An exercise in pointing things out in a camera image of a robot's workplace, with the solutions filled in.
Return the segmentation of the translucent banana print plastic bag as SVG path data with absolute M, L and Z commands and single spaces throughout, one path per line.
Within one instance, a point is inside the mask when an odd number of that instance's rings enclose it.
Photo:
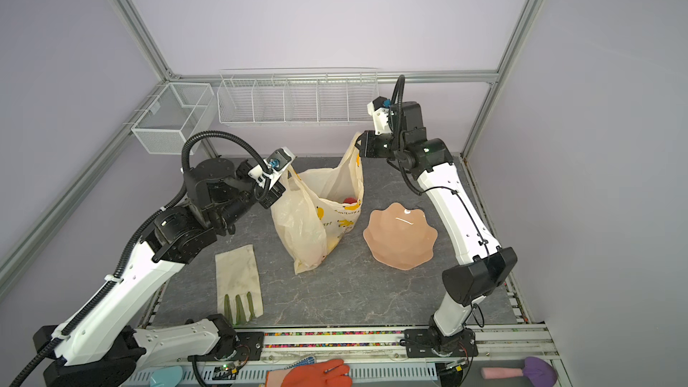
M 311 168 L 298 173 L 288 167 L 280 183 L 285 192 L 271 208 L 276 232 L 293 259 L 294 272 L 319 267 L 353 231 L 364 199 L 363 166 L 355 134 L 335 168 Z M 356 204 L 344 204 L 349 197 Z

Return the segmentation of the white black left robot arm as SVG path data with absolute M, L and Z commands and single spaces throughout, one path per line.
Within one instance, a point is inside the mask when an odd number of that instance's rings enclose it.
M 14 385 L 42 367 L 49 386 L 119 386 L 147 367 L 238 354 L 240 340 L 224 315 L 159 331 L 130 324 L 202 250 L 234 233 L 236 222 L 252 207 L 269 208 L 284 193 L 281 176 L 295 159 L 289 149 L 268 157 L 249 149 L 248 159 L 239 165 L 223 158 L 192 165 L 195 145 L 212 138 L 245 147 L 240 137 L 223 131 L 203 131 L 185 142 L 179 192 L 136 229 L 116 269 L 87 303 L 62 324 L 35 333 L 35 357 L 14 378 Z

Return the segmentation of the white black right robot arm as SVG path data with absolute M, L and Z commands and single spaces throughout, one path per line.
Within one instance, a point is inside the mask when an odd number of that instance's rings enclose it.
M 356 147 L 364 158 L 385 159 L 412 193 L 429 198 L 457 263 L 442 274 L 445 295 L 428 328 L 408 329 L 402 343 L 410 358 L 474 358 L 478 350 L 469 317 L 483 324 L 480 303 L 505 282 L 518 256 L 501 245 L 481 220 L 445 143 L 427 137 L 420 105 L 403 100 L 405 85 L 406 78 L 400 75 L 392 96 L 368 104 L 374 129 L 361 134 Z

